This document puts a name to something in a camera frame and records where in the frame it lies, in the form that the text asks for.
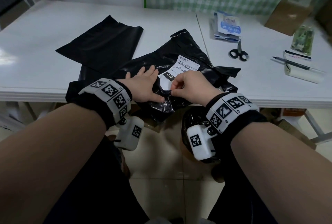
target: white table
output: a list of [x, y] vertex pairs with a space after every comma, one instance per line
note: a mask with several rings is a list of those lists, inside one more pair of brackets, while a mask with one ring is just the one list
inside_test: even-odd
[[40, 1], [0, 32], [0, 101], [65, 102], [81, 64], [55, 50], [108, 15], [143, 27], [133, 58], [155, 51], [181, 29], [206, 53], [195, 13]]
[[267, 17], [241, 16], [242, 49], [250, 56], [246, 62], [229, 57], [228, 52], [237, 48], [237, 44], [212, 39], [209, 18], [213, 15], [197, 13], [212, 64], [241, 68], [237, 77], [229, 78], [229, 81], [259, 107], [332, 107], [332, 47], [315, 21], [308, 20], [307, 24], [315, 28], [312, 61], [320, 70], [326, 71], [325, 79], [320, 84], [287, 76], [284, 66], [271, 60], [272, 56], [283, 57], [283, 51], [290, 50], [293, 37], [264, 27]]

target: person's left hand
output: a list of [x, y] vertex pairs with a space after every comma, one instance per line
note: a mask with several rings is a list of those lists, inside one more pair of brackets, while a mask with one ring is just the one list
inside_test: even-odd
[[130, 72], [127, 72], [125, 79], [117, 80], [129, 88], [133, 101], [136, 102], [164, 102], [165, 98], [152, 92], [153, 83], [158, 77], [158, 70], [151, 66], [145, 72], [145, 67], [142, 67], [137, 75], [130, 77]]

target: green packaged item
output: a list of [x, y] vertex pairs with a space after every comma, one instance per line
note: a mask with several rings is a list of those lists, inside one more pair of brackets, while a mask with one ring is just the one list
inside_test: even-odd
[[294, 34], [291, 49], [307, 56], [311, 55], [314, 31], [311, 27], [302, 25]]

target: person's right hand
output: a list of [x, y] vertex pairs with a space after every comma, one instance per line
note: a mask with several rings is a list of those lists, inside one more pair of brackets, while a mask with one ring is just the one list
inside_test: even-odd
[[223, 93], [212, 86], [199, 71], [186, 71], [175, 77], [171, 95], [182, 97], [191, 103], [206, 106], [218, 94]]

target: scissors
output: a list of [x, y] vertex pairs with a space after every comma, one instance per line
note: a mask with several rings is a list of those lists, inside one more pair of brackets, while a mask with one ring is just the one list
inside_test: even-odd
[[240, 57], [241, 61], [247, 61], [247, 59], [249, 59], [249, 55], [245, 51], [242, 51], [241, 40], [237, 44], [237, 49], [230, 50], [228, 54], [233, 59]]

